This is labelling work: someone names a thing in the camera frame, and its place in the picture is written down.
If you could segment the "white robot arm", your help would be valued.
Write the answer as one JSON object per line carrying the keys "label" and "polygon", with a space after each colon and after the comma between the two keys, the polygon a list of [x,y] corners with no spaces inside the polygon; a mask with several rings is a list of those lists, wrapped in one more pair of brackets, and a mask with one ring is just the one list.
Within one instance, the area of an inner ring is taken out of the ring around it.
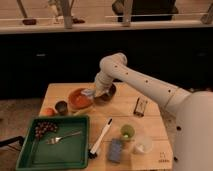
{"label": "white robot arm", "polygon": [[213,171],[213,92],[189,92],[127,67],[115,53],[101,59],[95,94],[105,93],[114,79],[127,83],[176,117],[173,171]]}

